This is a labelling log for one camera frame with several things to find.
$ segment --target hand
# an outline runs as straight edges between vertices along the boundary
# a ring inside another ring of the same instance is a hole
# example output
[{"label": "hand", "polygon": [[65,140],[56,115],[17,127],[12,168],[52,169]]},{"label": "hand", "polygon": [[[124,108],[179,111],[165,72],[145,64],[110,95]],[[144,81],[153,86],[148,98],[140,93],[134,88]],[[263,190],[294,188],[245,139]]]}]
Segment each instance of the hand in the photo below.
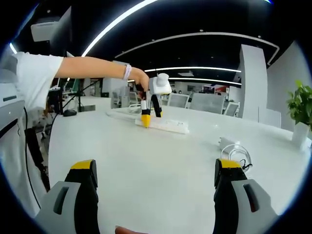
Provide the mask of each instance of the hand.
[{"label": "hand", "polygon": [[129,229],[116,226],[115,234],[144,234],[144,233],[136,233],[136,232],[130,231]]},{"label": "hand", "polygon": [[150,78],[142,70],[133,67],[129,79],[133,79],[136,84],[140,84],[145,92],[149,90],[148,83]]}]

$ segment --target black cable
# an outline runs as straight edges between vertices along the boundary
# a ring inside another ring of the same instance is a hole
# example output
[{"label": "black cable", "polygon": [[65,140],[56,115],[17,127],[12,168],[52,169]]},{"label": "black cable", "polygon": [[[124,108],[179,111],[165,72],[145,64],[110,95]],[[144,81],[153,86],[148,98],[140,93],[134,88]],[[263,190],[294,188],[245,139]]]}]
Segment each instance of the black cable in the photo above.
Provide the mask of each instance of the black cable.
[{"label": "black cable", "polygon": [[[24,112],[25,112],[25,117],[26,117],[26,128],[25,130],[27,130],[27,127],[28,127],[28,115],[27,115],[27,111],[26,111],[26,108],[24,107]],[[30,180],[30,176],[29,176],[29,171],[28,171],[28,160],[27,160],[27,137],[26,137],[26,134],[25,134],[25,161],[26,161],[26,171],[27,171],[27,176],[28,176],[28,180],[29,180],[29,184],[30,184],[30,188],[31,190],[33,191],[33,194],[34,194],[34,197],[35,197],[35,200],[39,206],[39,208],[41,209],[41,206],[37,200],[37,197],[36,197],[36,194],[35,194],[35,191],[34,191],[34,188],[33,188],[33,185],[31,183],[31,180]]]},{"label": "black cable", "polygon": [[87,87],[83,88],[83,90],[81,90],[80,92],[77,92],[71,99],[69,99],[69,101],[63,106],[63,108],[65,106],[67,106],[75,97],[77,97],[78,95],[80,95],[80,93],[82,93],[84,90],[86,90],[87,88],[89,88],[90,86],[96,84],[97,82],[99,82],[100,79],[98,79],[97,81],[93,82],[92,84],[88,85]]},{"label": "black cable", "polygon": [[55,115],[54,119],[52,120],[52,124],[51,124],[51,128],[50,128],[50,134],[49,136],[51,135],[51,132],[52,132],[52,127],[53,127],[53,124],[54,124],[54,121],[55,119],[57,118],[58,114]]},{"label": "black cable", "polygon": [[242,159],[242,160],[240,160],[240,162],[241,161],[244,161],[244,166],[242,166],[242,169],[243,170],[245,170],[246,168],[249,168],[249,167],[253,167],[253,165],[250,163],[250,164],[248,164],[248,165],[246,165],[246,160],[245,159]]}]

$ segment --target bracelet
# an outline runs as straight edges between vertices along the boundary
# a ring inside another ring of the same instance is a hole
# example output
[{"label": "bracelet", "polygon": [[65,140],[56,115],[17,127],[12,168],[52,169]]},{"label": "bracelet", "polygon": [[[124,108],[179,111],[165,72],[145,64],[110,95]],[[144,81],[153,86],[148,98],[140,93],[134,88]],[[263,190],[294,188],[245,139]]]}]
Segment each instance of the bracelet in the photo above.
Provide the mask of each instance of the bracelet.
[{"label": "bracelet", "polygon": [[129,75],[130,75],[130,73],[131,73],[131,70],[132,70],[131,65],[127,64],[127,66],[126,66],[126,71],[125,71],[125,75],[124,75],[124,77],[123,77],[123,80],[125,80],[125,81],[128,80]]}]

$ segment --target white device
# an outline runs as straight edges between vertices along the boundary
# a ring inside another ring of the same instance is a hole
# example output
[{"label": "white device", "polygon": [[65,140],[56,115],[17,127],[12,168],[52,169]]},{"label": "white device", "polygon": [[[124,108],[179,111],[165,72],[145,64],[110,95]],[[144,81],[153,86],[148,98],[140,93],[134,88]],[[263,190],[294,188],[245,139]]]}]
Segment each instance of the white device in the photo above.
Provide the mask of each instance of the white device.
[{"label": "white device", "polygon": [[[141,119],[136,119],[136,125],[144,126],[144,123]],[[152,118],[149,128],[160,129],[167,132],[181,133],[187,134],[189,133],[189,125],[188,123],[171,120],[171,119],[163,119],[163,118]]]},{"label": "white device", "polygon": [[16,81],[12,71],[0,69],[0,137],[22,116],[25,101],[15,86]]},{"label": "white device", "polygon": [[59,22],[57,20],[54,20],[31,25],[30,30],[34,42],[50,40],[58,23]]},{"label": "white device", "polygon": [[169,76],[166,73],[161,73],[157,77],[150,78],[149,86],[151,95],[170,94],[172,92]]}]

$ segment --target desk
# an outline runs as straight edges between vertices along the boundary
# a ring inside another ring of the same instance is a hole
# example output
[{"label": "desk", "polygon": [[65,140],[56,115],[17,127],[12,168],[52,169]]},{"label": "desk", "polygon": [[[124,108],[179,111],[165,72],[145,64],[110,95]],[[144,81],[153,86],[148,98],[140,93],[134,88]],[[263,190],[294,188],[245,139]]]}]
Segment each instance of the desk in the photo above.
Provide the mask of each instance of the desk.
[{"label": "desk", "polygon": [[206,234],[215,224],[218,140],[239,140],[254,166],[247,173],[271,196],[281,214],[304,177],[309,152],[291,145],[292,133],[245,119],[163,106],[164,117],[187,121],[180,135],[145,129],[105,113],[58,117],[49,152],[51,186],[78,161],[97,161],[98,223],[150,234]]}]

